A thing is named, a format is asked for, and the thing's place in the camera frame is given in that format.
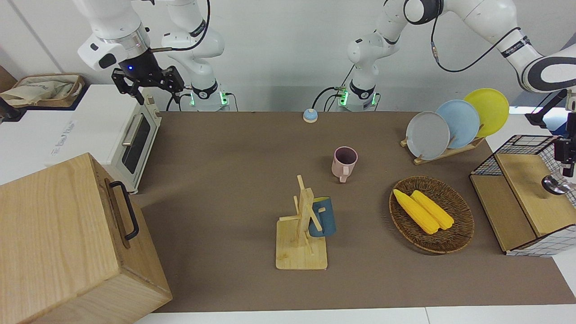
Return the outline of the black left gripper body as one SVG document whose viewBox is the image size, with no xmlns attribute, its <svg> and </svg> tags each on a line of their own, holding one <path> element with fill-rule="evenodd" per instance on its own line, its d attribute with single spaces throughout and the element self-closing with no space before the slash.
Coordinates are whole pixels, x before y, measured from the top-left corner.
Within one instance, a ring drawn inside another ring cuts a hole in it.
<svg viewBox="0 0 576 324">
<path fill-rule="evenodd" d="M 554 140 L 554 160 L 561 164 L 575 163 L 576 140 L 574 138 L 558 137 Z"/>
</svg>

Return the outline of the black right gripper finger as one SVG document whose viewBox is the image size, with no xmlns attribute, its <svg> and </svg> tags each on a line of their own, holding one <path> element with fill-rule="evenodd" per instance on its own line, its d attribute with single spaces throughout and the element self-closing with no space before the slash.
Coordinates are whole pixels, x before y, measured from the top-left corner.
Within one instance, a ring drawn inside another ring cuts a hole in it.
<svg viewBox="0 0 576 324">
<path fill-rule="evenodd" d="M 144 105 L 144 97 L 140 92 L 140 81 L 132 80 L 123 70 L 113 70 L 112 80 L 121 94 L 128 94 L 135 98 L 139 105 Z"/>
<path fill-rule="evenodd" d="M 164 70 L 164 86 L 173 96 L 185 90 L 185 82 L 175 66 L 169 66 Z"/>
</svg>

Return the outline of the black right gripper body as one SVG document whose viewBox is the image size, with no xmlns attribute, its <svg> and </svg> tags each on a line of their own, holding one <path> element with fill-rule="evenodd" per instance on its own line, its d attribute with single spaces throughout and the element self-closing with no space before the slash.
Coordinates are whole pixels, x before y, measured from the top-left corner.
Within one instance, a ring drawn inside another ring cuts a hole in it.
<svg viewBox="0 0 576 324">
<path fill-rule="evenodd" d="M 118 70 L 123 70 L 132 80 L 140 81 L 141 86 L 164 86 L 164 74 L 151 49 L 119 62 L 119 67 Z"/>
</svg>

